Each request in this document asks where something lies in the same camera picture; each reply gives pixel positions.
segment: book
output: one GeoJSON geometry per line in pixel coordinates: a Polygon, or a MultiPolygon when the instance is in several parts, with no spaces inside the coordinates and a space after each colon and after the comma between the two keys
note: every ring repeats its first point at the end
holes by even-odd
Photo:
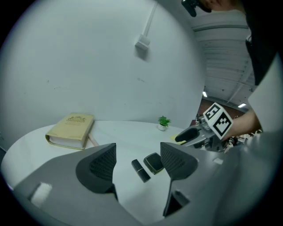
{"type": "Polygon", "coordinates": [[[86,146],[93,121],[93,115],[71,113],[53,126],[45,138],[53,145],[82,150],[86,146]]]}

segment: small black object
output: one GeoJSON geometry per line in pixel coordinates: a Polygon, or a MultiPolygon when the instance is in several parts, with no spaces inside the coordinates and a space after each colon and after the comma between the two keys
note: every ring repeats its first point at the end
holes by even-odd
{"type": "Polygon", "coordinates": [[[211,9],[206,8],[199,0],[181,0],[181,4],[192,17],[196,16],[195,8],[197,6],[205,12],[211,12],[211,9]]]}
{"type": "Polygon", "coordinates": [[[156,152],[145,157],[143,162],[153,174],[159,173],[164,168],[161,162],[161,156],[156,152]]]}
{"type": "Polygon", "coordinates": [[[136,170],[137,174],[140,176],[141,180],[145,183],[150,179],[150,176],[147,174],[145,169],[141,166],[137,159],[132,161],[132,165],[136,170]]]}

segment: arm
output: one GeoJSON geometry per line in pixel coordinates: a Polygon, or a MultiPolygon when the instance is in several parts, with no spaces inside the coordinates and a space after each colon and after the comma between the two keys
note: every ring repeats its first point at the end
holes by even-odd
{"type": "Polygon", "coordinates": [[[227,132],[222,140],[225,140],[232,136],[243,135],[254,132],[261,128],[256,114],[253,110],[249,110],[246,114],[233,120],[234,124],[227,132]]]}

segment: white table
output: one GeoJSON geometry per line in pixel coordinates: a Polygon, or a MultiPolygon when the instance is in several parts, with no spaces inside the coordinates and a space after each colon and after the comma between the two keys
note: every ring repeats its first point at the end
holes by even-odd
{"type": "MultiPolygon", "coordinates": [[[[49,144],[44,135],[52,126],[26,134],[8,150],[1,164],[1,172],[10,187],[14,188],[50,159],[78,151],[49,144]]],[[[173,143],[169,136],[182,131],[180,128],[169,127],[162,132],[157,129],[157,124],[133,121],[96,121],[94,124],[91,134],[99,145],[117,145],[113,183],[119,203],[143,224],[163,219],[170,185],[166,170],[153,175],[143,159],[154,152],[160,154],[160,142],[173,143]],[[131,162],[134,159],[150,175],[148,182],[143,183],[133,169],[131,162]]],[[[86,148],[90,147],[93,145],[88,140],[86,148]]]]}

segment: white cable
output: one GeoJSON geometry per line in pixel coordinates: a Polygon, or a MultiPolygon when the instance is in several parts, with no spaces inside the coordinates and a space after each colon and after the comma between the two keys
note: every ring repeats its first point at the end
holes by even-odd
{"type": "Polygon", "coordinates": [[[158,1],[156,0],[155,3],[154,3],[154,6],[152,8],[151,14],[149,16],[149,20],[147,21],[147,24],[146,24],[145,31],[143,33],[144,36],[147,36],[147,34],[149,32],[149,27],[150,27],[150,24],[151,24],[151,21],[152,21],[152,18],[153,18],[153,15],[154,15],[154,12],[156,10],[157,5],[158,5],[158,1]]]}

